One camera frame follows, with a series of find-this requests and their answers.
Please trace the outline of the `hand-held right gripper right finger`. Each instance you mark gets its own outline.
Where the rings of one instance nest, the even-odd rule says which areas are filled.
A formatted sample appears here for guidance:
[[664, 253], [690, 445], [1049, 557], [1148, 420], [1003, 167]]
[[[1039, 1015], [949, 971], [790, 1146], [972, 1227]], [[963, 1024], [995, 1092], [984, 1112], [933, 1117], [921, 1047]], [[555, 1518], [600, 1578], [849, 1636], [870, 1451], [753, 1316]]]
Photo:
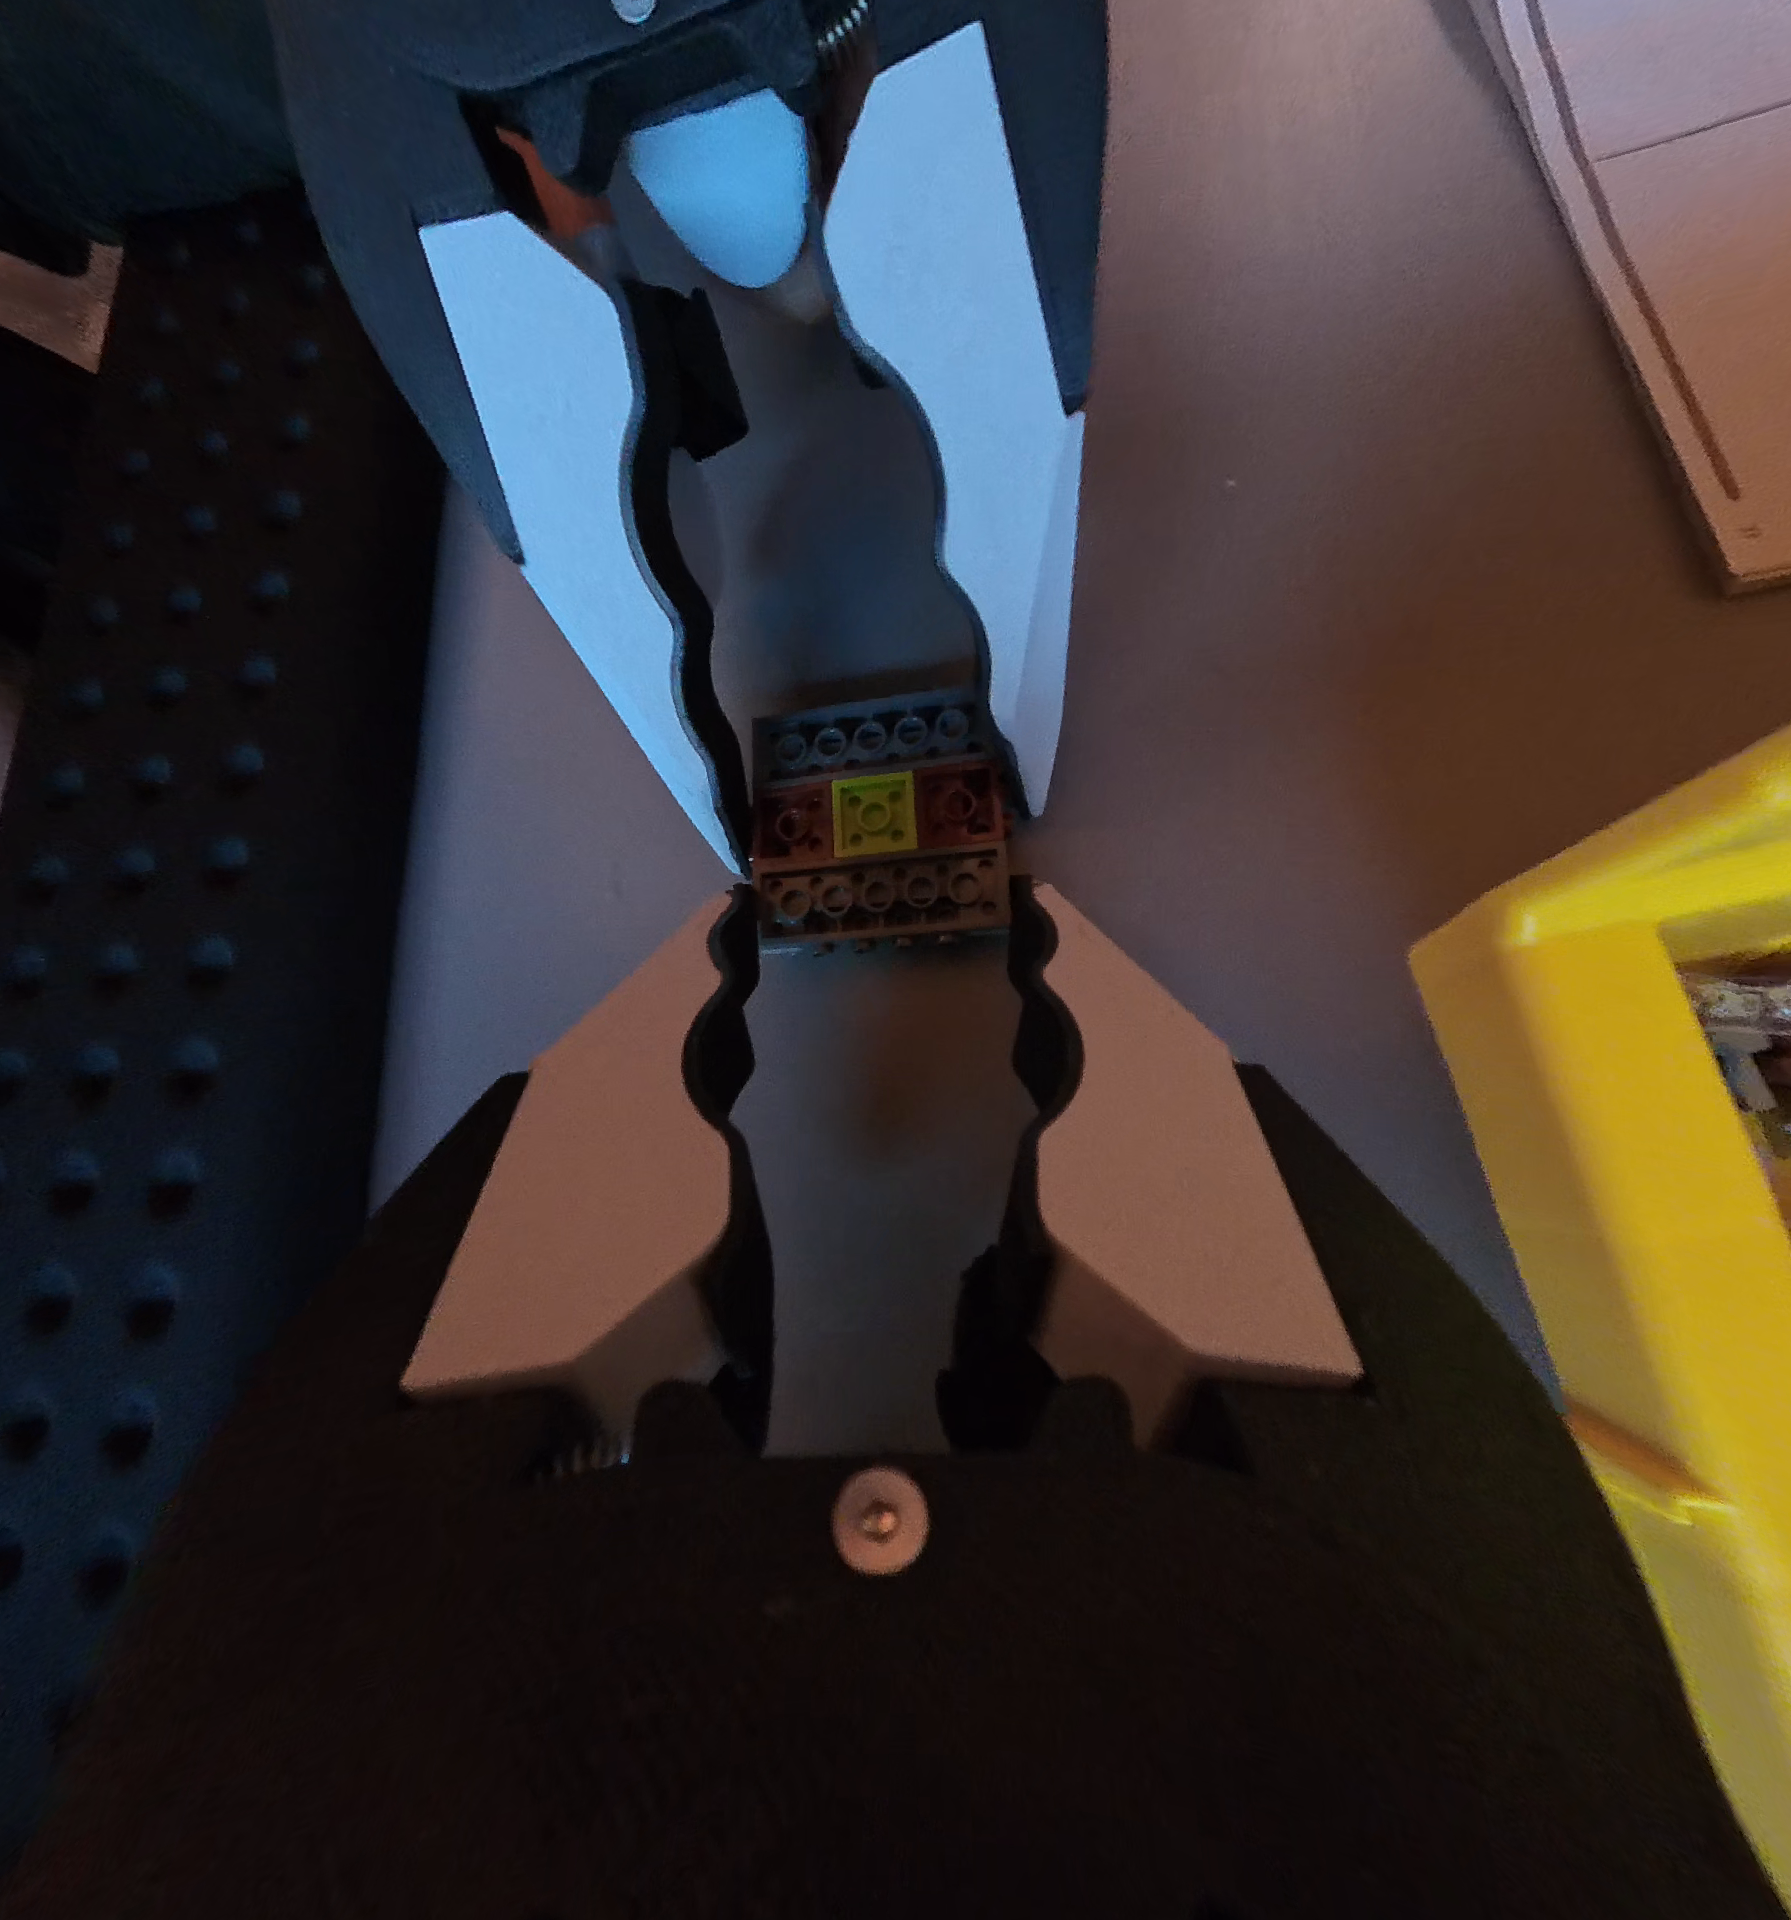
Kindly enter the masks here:
[[1030, 1098], [998, 1239], [963, 1277], [953, 1448], [1020, 1448], [1107, 1381], [1166, 1447], [1208, 1381], [1365, 1379], [1232, 1051], [1046, 881], [1009, 888]]

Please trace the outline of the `black studded baseplate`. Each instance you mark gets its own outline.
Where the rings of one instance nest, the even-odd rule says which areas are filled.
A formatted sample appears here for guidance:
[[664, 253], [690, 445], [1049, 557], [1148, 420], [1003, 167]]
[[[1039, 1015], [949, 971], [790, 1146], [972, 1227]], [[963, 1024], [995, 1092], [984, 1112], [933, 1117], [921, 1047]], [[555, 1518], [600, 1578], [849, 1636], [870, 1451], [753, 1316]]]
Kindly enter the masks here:
[[0, 811], [0, 1876], [366, 1217], [443, 507], [299, 186], [129, 237]]

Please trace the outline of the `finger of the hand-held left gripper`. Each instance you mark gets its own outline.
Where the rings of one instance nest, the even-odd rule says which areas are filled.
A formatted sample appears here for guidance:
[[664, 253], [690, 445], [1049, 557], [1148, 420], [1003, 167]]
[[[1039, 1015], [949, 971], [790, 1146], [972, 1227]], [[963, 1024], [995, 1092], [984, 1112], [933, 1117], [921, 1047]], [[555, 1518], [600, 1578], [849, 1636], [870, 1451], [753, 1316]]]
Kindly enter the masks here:
[[1059, 388], [985, 27], [870, 85], [822, 256], [844, 339], [926, 427], [937, 561], [1035, 817], [1068, 691], [1084, 414]]
[[511, 213], [421, 231], [520, 573], [716, 859], [745, 875], [713, 611], [670, 519], [679, 363], [661, 291]]

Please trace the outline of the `yellow storage bin with bricks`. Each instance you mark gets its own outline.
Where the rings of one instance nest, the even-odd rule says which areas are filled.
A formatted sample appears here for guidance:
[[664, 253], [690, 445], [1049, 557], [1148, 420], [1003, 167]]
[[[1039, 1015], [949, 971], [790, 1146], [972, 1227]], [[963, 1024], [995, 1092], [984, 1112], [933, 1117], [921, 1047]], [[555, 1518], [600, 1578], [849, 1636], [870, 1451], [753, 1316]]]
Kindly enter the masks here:
[[1791, 727], [1411, 951], [1564, 1413], [1791, 1911], [1791, 1233], [1677, 970], [1791, 949]]

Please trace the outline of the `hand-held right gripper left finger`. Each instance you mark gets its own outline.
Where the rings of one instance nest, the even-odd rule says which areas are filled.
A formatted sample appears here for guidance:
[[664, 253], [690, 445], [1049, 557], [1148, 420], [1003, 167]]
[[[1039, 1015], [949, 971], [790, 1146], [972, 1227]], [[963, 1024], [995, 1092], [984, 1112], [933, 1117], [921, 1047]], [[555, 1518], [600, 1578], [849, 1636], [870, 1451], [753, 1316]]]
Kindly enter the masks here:
[[772, 1239], [732, 1117], [760, 960], [735, 885], [533, 1063], [405, 1397], [555, 1389], [625, 1437], [657, 1384], [702, 1381], [764, 1448]]

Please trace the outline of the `grey desk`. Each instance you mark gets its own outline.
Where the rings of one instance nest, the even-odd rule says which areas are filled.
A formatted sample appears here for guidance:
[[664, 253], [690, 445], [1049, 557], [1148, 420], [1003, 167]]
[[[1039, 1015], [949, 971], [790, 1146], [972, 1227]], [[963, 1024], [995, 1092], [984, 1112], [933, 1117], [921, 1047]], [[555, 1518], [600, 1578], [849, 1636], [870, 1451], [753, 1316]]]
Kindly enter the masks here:
[[[1115, 3], [1068, 701], [1023, 864], [1408, 1214], [1552, 1389], [1408, 949], [1791, 725], [1472, 3]], [[735, 709], [965, 663], [913, 421], [716, 291], [750, 436], [681, 461]], [[370, 1205], [726, 869], [455, 487]], [[1001, 942], [772, 957], [740, 1099], [776, 1451], [943, 1447], [1020, 1127]]]

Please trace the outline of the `small toy brick assembly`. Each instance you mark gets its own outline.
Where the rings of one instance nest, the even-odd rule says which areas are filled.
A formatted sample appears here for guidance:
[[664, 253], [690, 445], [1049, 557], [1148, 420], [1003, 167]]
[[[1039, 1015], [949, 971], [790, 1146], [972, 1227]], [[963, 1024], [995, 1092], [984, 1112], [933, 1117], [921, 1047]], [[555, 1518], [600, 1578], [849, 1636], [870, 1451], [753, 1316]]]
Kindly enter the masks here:
[[750, 888], [763, 951], [1007, 933], [1009, 784], [978, 691], [753, 723]]

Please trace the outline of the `brown cardboard sheet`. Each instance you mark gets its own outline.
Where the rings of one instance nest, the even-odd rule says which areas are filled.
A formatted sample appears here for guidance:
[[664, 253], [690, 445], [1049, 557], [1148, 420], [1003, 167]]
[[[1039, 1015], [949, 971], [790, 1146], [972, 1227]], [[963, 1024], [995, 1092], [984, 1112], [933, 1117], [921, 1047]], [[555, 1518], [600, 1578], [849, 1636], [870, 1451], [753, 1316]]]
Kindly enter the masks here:
[[1791, 584], [1791, 3], [1469, 8], [1724, 584]]

